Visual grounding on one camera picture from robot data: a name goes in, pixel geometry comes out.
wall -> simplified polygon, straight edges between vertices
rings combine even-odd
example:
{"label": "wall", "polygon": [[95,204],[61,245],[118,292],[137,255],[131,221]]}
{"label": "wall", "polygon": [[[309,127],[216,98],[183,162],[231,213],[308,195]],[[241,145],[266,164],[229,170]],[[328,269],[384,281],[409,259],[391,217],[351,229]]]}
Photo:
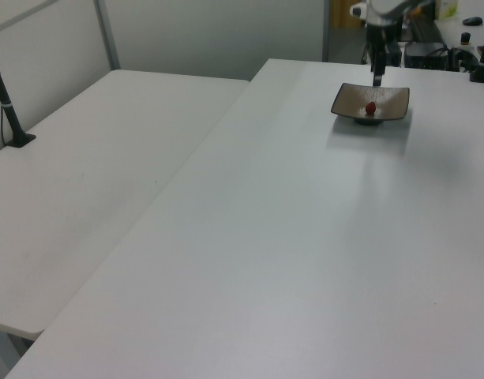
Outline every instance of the wall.
{"label": "wall", "polygon": [[94,1],[59,0],[0,31],[0,66],[27,130],[110,71]]}
{"label": "wall", "polygon": [[99,1],[123,69],[251,80],[268,58],[322,60],[325,0]]}

strawberry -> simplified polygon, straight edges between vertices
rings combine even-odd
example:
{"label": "strawberry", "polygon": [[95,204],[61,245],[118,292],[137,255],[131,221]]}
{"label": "strawberry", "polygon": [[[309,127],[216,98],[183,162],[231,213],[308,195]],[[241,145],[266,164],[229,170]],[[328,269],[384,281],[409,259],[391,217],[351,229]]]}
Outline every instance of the strawberry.
{"label": "strawberry", "polygon": [[367,114],[375,114],[376,110],[377,110],[377,106],[375,105],[374,101],[372,101],[371,103],[368,103],[365,107],[365,111]]}

gray wall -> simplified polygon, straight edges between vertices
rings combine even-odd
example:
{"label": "gray wall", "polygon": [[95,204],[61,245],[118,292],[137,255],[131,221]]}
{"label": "gray wall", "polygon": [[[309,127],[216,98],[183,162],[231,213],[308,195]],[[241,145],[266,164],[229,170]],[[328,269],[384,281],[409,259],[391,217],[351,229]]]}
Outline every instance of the gray wall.
{"label": "gray wall", "polygon": [[29,129],[110,71],[94,0],[59,0],[0,31],[0,66]]}
{"label": "gray wall", "polygon": [[325,0],[99,1],[123,69],[251,80],[269,58],[323,58]]}

white surface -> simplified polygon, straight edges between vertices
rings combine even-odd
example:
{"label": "white surface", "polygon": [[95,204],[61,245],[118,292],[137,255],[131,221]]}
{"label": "white surface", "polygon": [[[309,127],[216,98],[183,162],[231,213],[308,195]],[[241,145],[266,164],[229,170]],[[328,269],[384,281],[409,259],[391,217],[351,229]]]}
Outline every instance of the white surface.
{"label": "white surface", "polygon": [[93,1],[60,0],[1,31],[0,66],[27,130],[110,71]]}
{"label": "white surface", "polygon": [[370,128],[329,111],[369,67],[268,62],[8,379],[483,379],[467,79],[388,68]]}
{"label": "white surface", "polygon": [[57,0],[0,0],[0,30]]}
{"label": "white surface", "polygon": [[268,58],[322,59],[328,0],[100,1],[123,69],[251,80]]}
{"label": "white surface", "polygon": [[[470,17],[481,17],[483,24],[480,26],[463,25],[463,20]],[[448,47],[459,46],[461,33],[470,33],[470,45],[475,50],[475,56],[480,58],[477,46],[484,46],[484,0],[460,0],[456,16],[436,20],[435,23]]]}
{"label": "white surface", "polygon": [[114,71],[0,151],[0,329],[34,339],[247,83]]}

brown dish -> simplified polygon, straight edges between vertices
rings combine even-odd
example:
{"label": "brown dish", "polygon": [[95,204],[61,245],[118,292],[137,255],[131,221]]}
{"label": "brown dish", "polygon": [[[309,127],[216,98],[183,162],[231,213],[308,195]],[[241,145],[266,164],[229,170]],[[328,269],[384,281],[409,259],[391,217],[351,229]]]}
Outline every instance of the brown dish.
{"label": "brown dish", "polygon": [[[350,117],[365,125],[400,120],[408,111],[409,88],[367,87],[343,83],[336,95],[331,112]],[[375,114],[366,113],[366,105],[375,102]]]}

